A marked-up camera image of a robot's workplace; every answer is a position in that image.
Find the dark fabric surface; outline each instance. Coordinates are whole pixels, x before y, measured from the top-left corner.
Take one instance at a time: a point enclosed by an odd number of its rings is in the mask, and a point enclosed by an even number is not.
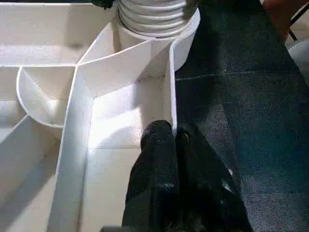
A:
[[[197,124],[240,178],[255,231],[309,231],[309,88],[258,0],[200,12],[176,72],[178,122]]]

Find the dark textile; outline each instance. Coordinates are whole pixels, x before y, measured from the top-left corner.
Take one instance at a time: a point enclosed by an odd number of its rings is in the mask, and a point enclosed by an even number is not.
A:
[[[309,88],[258,0],[200,12],[176,72],[178,123],[194,122],[241,181],[255,231],[309,231]]]

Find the white floor panel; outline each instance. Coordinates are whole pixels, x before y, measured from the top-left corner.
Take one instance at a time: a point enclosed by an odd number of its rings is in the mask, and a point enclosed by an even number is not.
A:
[[[140,148],[89,150],[81,232],[121,225],[129,175],[139,155]]]
[[[43,232],[55,187],[59,152],[56,143],[30,173],[15,195],[0,209],[0,228],[5,232]]]

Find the white divider wall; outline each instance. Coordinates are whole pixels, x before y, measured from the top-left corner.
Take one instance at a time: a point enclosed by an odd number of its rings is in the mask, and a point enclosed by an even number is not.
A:
[[[93,97],[84,79],[76,76],[61,140],[49,232],[78,230]]]

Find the white plastic panel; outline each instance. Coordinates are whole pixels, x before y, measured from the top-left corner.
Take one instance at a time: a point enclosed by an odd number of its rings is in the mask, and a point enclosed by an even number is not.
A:
[[[139,155],[140,148],[89,150],[81,232],[121,225],[131,168]]]
[[[18,67],[0,67],[0,141],[26,115],[17,99],[17,73]]]
[[[92,4],[0,7],[0,65],[77,63],[116,10]]]
[[[9,201],[0,209],[0,228],[4,232],[43,232],[52,204],[60,141],[47,152]]]
[[[29,116],[0,144],[0,207],[55,143],[53,135]]]

